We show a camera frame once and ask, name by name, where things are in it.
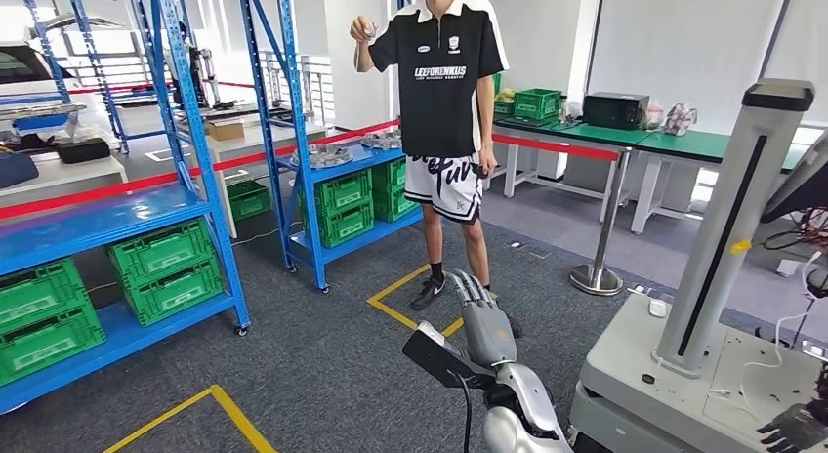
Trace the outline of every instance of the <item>young man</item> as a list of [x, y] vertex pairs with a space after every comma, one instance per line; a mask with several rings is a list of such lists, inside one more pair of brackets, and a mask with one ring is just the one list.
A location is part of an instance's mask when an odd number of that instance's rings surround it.
[[509, 64], [487, 0], [425, 0], [400, 10], [376, 35], [375, 28], [365, 17], [353, 21], [354, 65], [359, 72], [399, 66], [405, 197], [422, 204], [432, 267], [410, 304], [421, 310], [445, 285], [440, 216], [461, 225], [469, 265], [489, 288], [481, 182], [497, 166], [492, 75]]

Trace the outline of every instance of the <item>blue shelving rack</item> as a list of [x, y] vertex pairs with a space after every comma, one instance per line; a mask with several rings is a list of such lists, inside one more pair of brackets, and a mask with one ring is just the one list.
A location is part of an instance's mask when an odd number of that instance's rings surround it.
[[[305, 123], [295, 123], [296, 148], [299, 156], [299, 166], [290, 163], [289, 157], [276, 157], [273, 150], [273, 140], [270, 130], [271, 125], [278, 125], [270, 119], [268, 112], [268, 100], [266, 96], [265, 83], [262, 75], [262, 68], [259, 58], [259, 46], [257, 35], [254, 31], [253, 13], [258, 15], [262, 28], [265, 31], [270, 45], [281, 66], [282, 72], [288, 82], [290, 90], [290, 104], [293, 109], [293, 119], [304, 119], [302, 113], [302, 92], [299, 71], [296, 66], [296, 44], [293, 39], [293, 22], [290, 13], [289, 0], [277, 0], [279, 7], [279, 19], [281, 23], [281, 37], [284, 52], [279, 51], [275, 35], [268, 23], [260, 0], [239, 0], [241, 3], [242, 20], [244, 21], [245, 33], [247, 36], [247, 47], [250, 53], [250, 64], [253, 67], [253, 85], [256, 92], [256, 101], [259, 106], [259, 117], [262, 126], [262, 136], [265, 140], [265, 153], [268, 162], [270, 191], [273, 195], [273, 204], [276, 205], [277, 228], [281, 239], [282, 261], [291, 272], [296, 272], [297, 264], [309, 268], [313, 272], [316, 286], [324, 293], [328, 293], [330, 286], [325, 280], [325, 265], [334, 260], [342, 258], [369, 243], [388, 236], [404, 227], [408, 227], [422, 219], [419, 208], [416, 211], [400, 218], [393, 223], [387, 223], [378, 219], [374, 220], [374, 228], [368, 232], [355, 237], [334, 248], [325, 248], [321, 244], [316, 219], [315, 201], [309, 198], [303, 201], [305, 212], [308, 215], [309, 229], [299, 233], [290, 232], [290, 224], [293, 218], [293, 211], [297, 200], [297, 191], [308, 191], [312, 197], [314, 185], [335, 177], [356, 172], [384, 162], [396, 160], [403, 156], [401, 149], [395, 150], [374, 150], [363, 147], [359, 143], [351, 145], [348, 149], [351, 152], [352, 161], [334, 168], [314, 170], [311, 168], [308, 154], [308, 137], [305, 132]], [[410, 0], [397, 0], [398, 7], [402, 7]], [[279, 169], [285, 168], [296, 172], [295, 186], [291, 190], [287, 207], [282, 200], [281, 185], [279, 181]]]
[[[219, 259], [225, 270], [228, 288], [202, 303], [184, 309], [146, 328], [141, 327], [126, 302], [98, 310], [106, 342], [80, 352], [40, 371], [0, 387], [0, 412], [5, 412], [78, 378], [99, 370], [137, 350], [226, 309], [234, 309], [236, 332], [244, 335], [250, 316], [233, 258], [224, 215], [213, 179], [213, 167], [204, 139], [204, 129], [189, 78], [181, 81], [183, 109], [189, 126], [188, 136], [178, 135], [173, 113], [167, 102], [161, 63], [161, 29], [170, 31], [170, 50], [177, 70], [186, 69], [188, 55], [178, 29], [174, 0], [149, 0], [154, 31], [147, 26], [142, 0], [131, 0], [141, 17], [141, 35], [150, 57], [154, 88], [164, 118], [165, 134], [173, 152], [177, 183], [112, 196], [66, 211], [0, 226], [0, 275], [50, 262], [114, 241], [197, 217], [205, 217]], [[202, 175], [202, 193], [195, 191], [182, 156], [182, 142], [189, 142]]]
[[[187, 29], [190, 30], [189, 38], [195, 42], [195, 35], [191, 31], [191, 27], [189, 25], [189, 17], [186, 13], [186, 5], [185, 0], [175, 0], [179, 7], [181, 8], [181, 18], [184, 24], [186, 25]], [[106, 82], [106, 76], [104, 74], [104, 65], [101, 62], [101, 56], [98, 53], [97, 48], [95, 47], [95, 41], [92, 38], [92, 28], [89, 25], [89, 19], [86, 15], [86, 9], [84, 9], [83, 0], [69, 0], [72, 5], [72, 9], [74, 10], [75, 16], [78, 20], [78, 27], [80, 28], [81, 34], [83, 34], [83, 41], [86, 44], [86, 52], [89, 56], [89, 62], [92, 66], [92, 70], [95, 73], [95, 79], [98, 83], [98, 88], [101, 91], [101, 95], [103, 97], [103, 103], [106, 106], [106, 114], [109, 118], [109, 126], [112, 128], [112, 133], [118, 139], [121, 144], [121, 153], [124, 155], [129, 154], [129, 141], [136, 140], [136, 139], [143, 139], [143, 138], [150, 138], [153, 136], [160, 136], [166, 133], [166, 131], [149, 131], [145, 133], [136, 133], [136, 134], [126, 134], [124, 132], [123, 124], [121, 123], [121, 117], [118, 114], [117, 109], [115, 108], [115, 102], [123, 99], [129, 99], [135, 96], [144, 96], [147, 93], [139, 93], [139, 94], [130, 94], [126, 96], [118, 96], [115, 97], [112, 94], [112, 91], [109, 88], [109, 84]], [[156, 90], [155, 96], [160, 97], [160, 93]]]
[[49, 38], [46, 36], [46, 28], [37, 19], [37, 5], [34, 0], [22, 0], [26, 9], [31, 13], [31, 20], [34, 23], [34, 31], [37, 37], [40, 38], [40, 47], [43, 52], [43, 58], [46, 64], [49, 65], [49, 71], [52, 72], [52, 79], [55, 81], [55, 86], [58, 89], [56, 94], [50, 95], [36, 95], [24, 97], [2, 97], [0, 98], [0, 105], [4, 104], [19, 104], [19, 103], [40, 103], [40, 102], [54, 102], [62, 101], [69, 102], [69, 91], [66, 89], [66, 83], [63, 81], [63, 72], [58, 60], [55, 58], [55, 53], [52, 51], [52, 45], [49, 43]]

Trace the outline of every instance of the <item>black sock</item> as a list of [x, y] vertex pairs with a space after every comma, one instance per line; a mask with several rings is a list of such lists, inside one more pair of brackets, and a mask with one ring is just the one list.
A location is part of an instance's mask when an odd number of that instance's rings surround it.
[[430, 266], [432, 267], [432, 279], [437, 282], [442, 282], [445, 279], [445, 276], [442, 275], [442, 262], [431, 264]]

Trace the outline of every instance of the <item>white collar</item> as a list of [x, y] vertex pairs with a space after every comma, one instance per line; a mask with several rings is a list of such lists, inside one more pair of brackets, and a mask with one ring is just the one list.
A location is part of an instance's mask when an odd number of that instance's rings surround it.
[[[448, 9], [445, 10], [446, 14], [451, 14], [452, 16], [460, 17], [460, 14], [463, 13], [463, 1], [465, 0], [453, 0], [451, 1], [451, 5], [448, 6]], [[429, 10], [429, 6], [426, 4], [424, 0], [422, 4], [418, 6], [420, 9], [420, 17], [417, 18], [417, 23], [422, 23], [424, 21], [430, 21], [434, 18], [434, 14], [432, 11]]]

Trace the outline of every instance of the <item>robot finger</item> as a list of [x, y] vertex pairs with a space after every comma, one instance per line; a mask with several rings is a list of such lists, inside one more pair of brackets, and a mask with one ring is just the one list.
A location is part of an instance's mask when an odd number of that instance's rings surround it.
[[762, 443], [762, 445], [772, 445], [773, 443], [776, 443], [777, 441], [779, 441], [783, 438], [784, 438], [784, 436], [782, 436], [782, 433], [774, 432], [770, 436], [768, 436], [767, 438], [763, 438], [759, 441]]

